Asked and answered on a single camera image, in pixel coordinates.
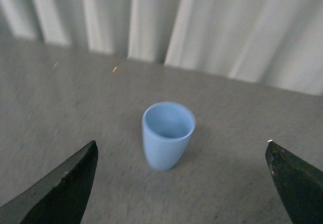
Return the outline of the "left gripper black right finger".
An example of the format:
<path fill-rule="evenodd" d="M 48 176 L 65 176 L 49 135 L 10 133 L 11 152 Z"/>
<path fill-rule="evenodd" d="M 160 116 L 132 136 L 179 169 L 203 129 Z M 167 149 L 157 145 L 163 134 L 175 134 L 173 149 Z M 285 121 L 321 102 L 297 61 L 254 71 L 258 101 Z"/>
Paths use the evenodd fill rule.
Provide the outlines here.
<path fill-rule="evenodd" d="M 266 162 L 292 223 L 322 223 L 322 171 L 268 141 Z"/>

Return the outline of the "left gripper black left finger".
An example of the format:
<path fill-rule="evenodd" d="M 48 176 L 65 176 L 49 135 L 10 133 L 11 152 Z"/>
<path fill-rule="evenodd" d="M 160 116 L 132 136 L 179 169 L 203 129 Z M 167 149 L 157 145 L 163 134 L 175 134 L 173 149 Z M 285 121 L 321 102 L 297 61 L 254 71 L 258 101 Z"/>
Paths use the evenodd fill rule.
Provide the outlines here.
<path fill-rule="evenodd" d="M 92 190 L 98 148 L 91 141 L 1 206 L 1 223 L 80 223 Z"/>

